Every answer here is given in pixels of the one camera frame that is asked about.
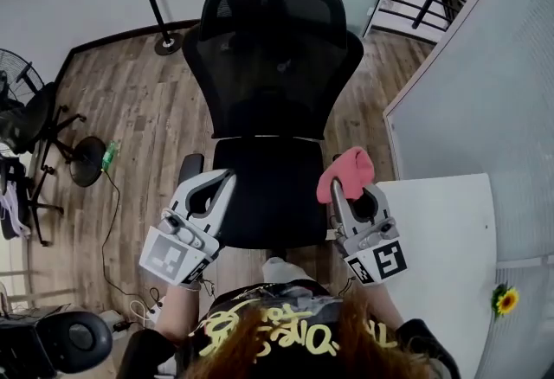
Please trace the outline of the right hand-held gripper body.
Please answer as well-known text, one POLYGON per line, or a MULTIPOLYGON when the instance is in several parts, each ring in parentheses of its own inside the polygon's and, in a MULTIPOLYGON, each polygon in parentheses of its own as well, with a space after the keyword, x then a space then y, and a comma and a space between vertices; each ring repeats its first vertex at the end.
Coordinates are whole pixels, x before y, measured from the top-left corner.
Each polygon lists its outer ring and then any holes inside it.
POLYGON ((346 265, 364 286, 382 284, 408 270, 393 217, 349 237, 337 238, 346 265))

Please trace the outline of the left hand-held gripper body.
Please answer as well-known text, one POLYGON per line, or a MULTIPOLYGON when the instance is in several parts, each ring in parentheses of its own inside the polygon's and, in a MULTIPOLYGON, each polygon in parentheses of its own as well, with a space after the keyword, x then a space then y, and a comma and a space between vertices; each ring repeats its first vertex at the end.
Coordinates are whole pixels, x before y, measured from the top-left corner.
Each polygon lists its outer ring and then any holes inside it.
POLYGON ((148 230, 139 265, 170 285, 190 286, 216 259, 217 234, 210 223, 165 209, 160 223, 148 230))

